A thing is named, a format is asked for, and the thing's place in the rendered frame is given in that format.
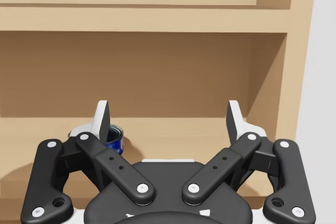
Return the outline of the pale wooden shelf unit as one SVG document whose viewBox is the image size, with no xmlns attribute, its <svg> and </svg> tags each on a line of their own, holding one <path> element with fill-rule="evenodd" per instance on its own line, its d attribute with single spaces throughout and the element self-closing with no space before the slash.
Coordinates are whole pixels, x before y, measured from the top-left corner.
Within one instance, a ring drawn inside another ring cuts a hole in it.
<svg viewBox="0 0 336 224">
<path fill-rule="evenodd" d="M 0 0 L 0 220 L 19 218 L 38 144 L 108 100 L 125 158 L 208 162 L 229 100 L 296 137 L 313 0 Z"/>
</svg>

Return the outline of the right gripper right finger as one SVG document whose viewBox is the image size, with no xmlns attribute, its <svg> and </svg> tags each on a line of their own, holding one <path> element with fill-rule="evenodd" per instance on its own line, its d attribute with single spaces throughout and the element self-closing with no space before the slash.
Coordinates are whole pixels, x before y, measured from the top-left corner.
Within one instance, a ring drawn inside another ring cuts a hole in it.
<svg viewBox="0 0 336 224">
<path fill-rule="evenodd" d="M 263 128 L 244 121 L 236 100 L 228 102 L 226 126 L 230 147 L 222 149 L 183 185 L 184 202 L 202 204 L 223 182 L 238 190 L 259 171 L 267 174 L 274 191 L 262 208 L 268 221 L 315 221 L 298 144 L 288 139 L 270 141 Z"/>
</svg>

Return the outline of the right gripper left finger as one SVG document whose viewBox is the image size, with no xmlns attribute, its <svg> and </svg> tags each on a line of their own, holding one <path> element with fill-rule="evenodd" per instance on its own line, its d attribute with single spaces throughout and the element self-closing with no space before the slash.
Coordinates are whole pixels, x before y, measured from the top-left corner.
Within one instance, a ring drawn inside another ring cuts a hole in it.
<svg viewBox="0 0 336 224">
<path fill-rule="evenodd" d="M 83 171 L 104 190 L 110 182 L 136 205 L 155 199 L 154 186 L 114 149 L 106 147 L 110 111 L 106 100 L 97 104 L 91 123 L 78 126 L 62 142 L 49 139 L 37 147 L 20 219 L 21 221 L 68 221 L 74 214 L 71 198 L 64 194 L 69 174 Z"/>
</svg>

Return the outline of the blue flat can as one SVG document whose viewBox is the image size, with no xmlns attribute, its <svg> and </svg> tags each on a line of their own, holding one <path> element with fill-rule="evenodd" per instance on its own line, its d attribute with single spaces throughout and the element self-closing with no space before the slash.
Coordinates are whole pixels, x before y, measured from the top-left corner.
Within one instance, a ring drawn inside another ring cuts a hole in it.
<svg viewBox="0 0 336 224">
<path fill-rule="evenodd" d="M 121 127 L 110 124 L 105 146 L 114 149 L 120 155 L 123 153 L 123 130 Z"/>
</svg>

